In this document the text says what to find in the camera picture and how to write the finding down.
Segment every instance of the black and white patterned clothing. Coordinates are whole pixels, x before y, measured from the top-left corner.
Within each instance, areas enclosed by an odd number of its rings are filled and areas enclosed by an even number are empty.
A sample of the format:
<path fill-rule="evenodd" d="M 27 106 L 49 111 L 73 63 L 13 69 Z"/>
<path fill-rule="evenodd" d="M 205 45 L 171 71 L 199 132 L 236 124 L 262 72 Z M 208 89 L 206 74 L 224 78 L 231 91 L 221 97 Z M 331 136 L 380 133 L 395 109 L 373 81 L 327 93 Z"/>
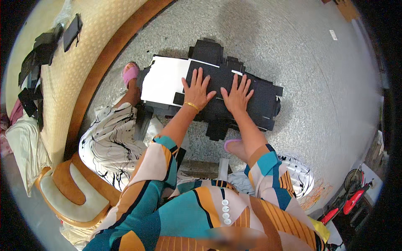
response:
<path fill-rule="evenodd" d="M 120 191 L 128 184 L 146 149 L 142 141 L 133 139 L 136 118 L 137 109 L 130 103 L 119 108 L 108 106 L 80 139 L 78 152 L 82 162 Z"/>

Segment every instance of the tile floor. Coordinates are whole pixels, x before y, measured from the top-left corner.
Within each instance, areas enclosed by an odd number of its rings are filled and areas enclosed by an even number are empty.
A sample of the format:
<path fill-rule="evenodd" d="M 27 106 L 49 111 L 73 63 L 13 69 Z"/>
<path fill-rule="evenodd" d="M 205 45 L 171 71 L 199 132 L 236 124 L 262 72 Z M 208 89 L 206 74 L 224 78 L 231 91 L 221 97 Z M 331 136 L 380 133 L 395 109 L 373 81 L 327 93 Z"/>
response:
<path fill-rule="evenodd" d="M 329 30 L 334 30 L 334 41 Z M 246 71 L 282 86 L 281 112 L 265 135 L 277 151 L 296 152 L 316 179 L 333 187 L 311 211 L 322 207 L 355 161 L 364 158 L 377 127 L 377 70 L 357 23 L 347 23 L 334 3 L 318 0 L 179 0 L 148 23 L 110 67 L 84 119 L 81 134 L 124 91 L 121 69 L 129 61 L 144 68 L 154 54 L 186 57 L 197 39 L 209 37 Z M 185 158 L 242 170 L 245 164 L 205 136 L 207 124 L 193 122 Z M 229 129 L 226 139 L 239 138 Z"/>

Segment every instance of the pink slipper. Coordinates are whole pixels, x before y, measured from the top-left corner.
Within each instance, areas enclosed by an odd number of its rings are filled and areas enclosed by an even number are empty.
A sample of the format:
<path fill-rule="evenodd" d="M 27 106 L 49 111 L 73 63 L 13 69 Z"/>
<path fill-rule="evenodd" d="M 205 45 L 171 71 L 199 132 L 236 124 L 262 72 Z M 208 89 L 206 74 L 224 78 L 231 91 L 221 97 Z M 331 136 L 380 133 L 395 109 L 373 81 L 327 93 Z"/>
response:
<path fill-rule="evenodd" d="M 133 67 L 131 67 L 130 69 L 128 69 L 126 72 L 125 70 L 127 69 L 127 67 L 129 65 L 133 65 Z M 137 78 L 139 73 L 139 68 L 137 66 L 136 63 L 134 62 L 130 62 L 128 63 L 124 68 L 123 68 L 123 80 L 124 80 L 124 84 L 128 89 L 128 82 L 133 79 L 133 78 Z"/>
<path fill-rule="evenodd" d="M 239 141 L 242 141 L 242 139 L 228 139 L 228 140 L 226 140 L 226 141 L 225 141 L 225 144 L 224 144 L 224 149 L 225 149 L 225 151 L 226 151 L 226 152 L 229 152 L 228 149 L 227 149 L 227 147 L 228 147 L 228 144 L 229 144 L 230 142 L 239 142 Z"/>

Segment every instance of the gold bracelet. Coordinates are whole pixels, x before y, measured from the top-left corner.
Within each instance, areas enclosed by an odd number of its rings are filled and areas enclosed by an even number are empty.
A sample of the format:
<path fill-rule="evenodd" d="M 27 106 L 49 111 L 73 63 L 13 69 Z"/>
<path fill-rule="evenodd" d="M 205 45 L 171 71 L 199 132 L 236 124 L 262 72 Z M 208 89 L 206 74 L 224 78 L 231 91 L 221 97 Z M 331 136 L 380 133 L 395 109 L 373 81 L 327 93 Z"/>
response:
<path fill-rule="evenodd" d="M 194 108 L 197 110 L 197 112 L 200 112 L 200 109 L 199 109 L 195 104 L 193 104 L 193 103 L 191 103 L 191 102 L 188 102 L 188 101 L 186 101 L 186 102 L 184 102 L 184 103 L 187 104 L 187 105 L 189 105 L 189 106 L 194 107 Z"/>

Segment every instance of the upholstered sofa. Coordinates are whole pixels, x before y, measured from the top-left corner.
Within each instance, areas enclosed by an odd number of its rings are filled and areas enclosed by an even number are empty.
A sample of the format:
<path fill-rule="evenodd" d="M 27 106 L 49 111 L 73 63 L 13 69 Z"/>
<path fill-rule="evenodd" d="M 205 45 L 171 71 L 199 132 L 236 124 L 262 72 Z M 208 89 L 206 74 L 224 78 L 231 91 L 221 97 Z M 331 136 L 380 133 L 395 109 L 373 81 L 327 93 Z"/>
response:
<path fill-rule="evenodd" d="M 44 98 L 41 138 L 53 165 L 42 170 L 35 185 L 54 213 L 72 226 L 94 226 L 116 205 L 120 196 L 118 190 L 89 170 L 78 154 L 74 154 L 78 151 L 78 132 L 87 107 L 118 53 L 144 24 L 171 2 L 71 1 L 71 20 L 79 13 L 83 22 L 79 42 L 64 52 L 60 41 L 52 65 L 41 68 Z"/>

